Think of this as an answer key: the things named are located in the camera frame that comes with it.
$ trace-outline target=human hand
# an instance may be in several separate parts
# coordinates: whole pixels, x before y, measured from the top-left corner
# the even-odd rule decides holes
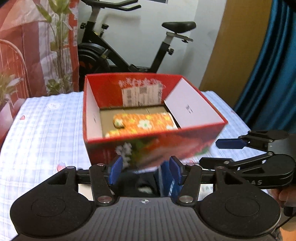
[[[281,207],[296,207],[296,186],[280,189],[270,189],[269,194],[280,204]]]

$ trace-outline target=cardboard box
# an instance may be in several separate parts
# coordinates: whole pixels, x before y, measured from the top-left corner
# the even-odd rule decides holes
[[[115,129],[116,113],[169,112],[178,127],[125,137],[104,137]],[[188,158],[208,150],[227,124],[205,96],[181,75],[111,73],[86,76],[83,138],[91,164],[117,154],[132,167],[160,165],[170,156]]]

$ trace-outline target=blue and white checkered tablecloth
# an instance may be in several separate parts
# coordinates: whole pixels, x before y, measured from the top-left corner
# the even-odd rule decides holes
[[[247,133],[246,124],[220,97],[212,91],[205,95],[229,122],[219,138]],[[9,217],[12,203],[55,174],[58,164],[89,168],[82,138],[82,105],[80,92],[30,98],[21,107],[0,153],[0,241],[11,240],[17,234]],[[249,148],[219,150],[213,145],[202,156],[240,160],[261,153]],[[202,156],[185,162],[198,162]]]

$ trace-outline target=black saddle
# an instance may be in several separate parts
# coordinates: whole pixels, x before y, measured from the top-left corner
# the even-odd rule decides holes
[[[196,28],[195,22],[165,22],[162,27],[173,31],[176,34],[185,33]]]

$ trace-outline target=metal bolt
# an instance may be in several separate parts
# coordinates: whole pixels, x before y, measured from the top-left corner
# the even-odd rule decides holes
[[[100,196],[100,197],[98,197],[98,201],[100,203],[109,203],[112,201],[112,198],[109,196]]]
[[[185,196],[179,197],[179,200],[184,203],[191,203],[193,202],[193,197],[185,195]]]

